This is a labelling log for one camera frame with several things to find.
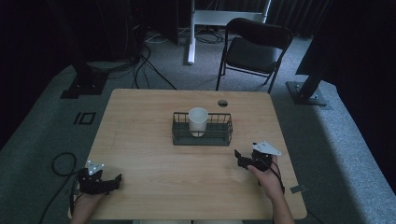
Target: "stand base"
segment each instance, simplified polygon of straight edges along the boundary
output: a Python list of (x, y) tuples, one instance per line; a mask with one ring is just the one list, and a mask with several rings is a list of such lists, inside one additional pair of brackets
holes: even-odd
[(75, 77), (69, 90), (62, 93), (61, 99), (77, 99), (80, 95), (100, 95), (105, 87), (108, 74), (96, 75), (91, 86), (81, 86), (78, 77)]
[(318, 105), (321, 109), (332, 109), (329, 102), (323, 98), (319, 89), (316, 89), (311, 97), (304, 99), (298, 95), (300, 88), (304, 85), (303, 82), (288, 81), (286, 82), (286, 85), (288, 86), (290, 95), (296, 105)]

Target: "basket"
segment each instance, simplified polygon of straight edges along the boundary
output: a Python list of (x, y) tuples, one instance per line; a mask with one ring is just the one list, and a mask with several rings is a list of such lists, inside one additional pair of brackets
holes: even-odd
[(189, 113), (175, 112), (172, 125), (173, 144), (175, 146), (229, 146), (233, 133), (231, 114), (208, 113), (208, 116), (206, 130), (201, 132), (204, 134), (195, 137), (190, 132)]

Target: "black chair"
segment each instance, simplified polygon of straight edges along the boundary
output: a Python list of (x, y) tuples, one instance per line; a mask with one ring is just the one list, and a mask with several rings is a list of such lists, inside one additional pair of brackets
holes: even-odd
[[(229, 34), (236, 34), (230, 41)], [(281, 26), (236, 18), (228, 22), (225, 31), (225, 44), (221, 56), (218, 83), (225, 76), (226, 69), (265, 77), (263, 85), (272, 78), (268, 93), (273, 88), (283, 55), (293, 40), (293, 33)]]

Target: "chair backrest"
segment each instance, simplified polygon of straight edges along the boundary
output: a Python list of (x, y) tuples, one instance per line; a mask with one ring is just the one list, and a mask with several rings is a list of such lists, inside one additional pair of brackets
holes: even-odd
[(293, 39), (293, 33), (282, 26), (235, 18), (228, 22), (226, 31), (240, 35), (246, 40), (277, 49), (286, 50)]

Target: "white desk frame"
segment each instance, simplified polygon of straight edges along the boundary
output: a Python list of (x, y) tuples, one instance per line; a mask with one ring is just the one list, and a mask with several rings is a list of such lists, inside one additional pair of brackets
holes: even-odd
[(245, 18), (252, 21), (265, 22), (271, 0), (266, 0), (262, 12), (235, 12), (235, 11), (213, 11), (195, 10), (195, 0), (191, 0), (191, 37), (189, 50), (189, 64), (195, 61), (195, 25), (221, 25), (225, 26), (234, 18)]

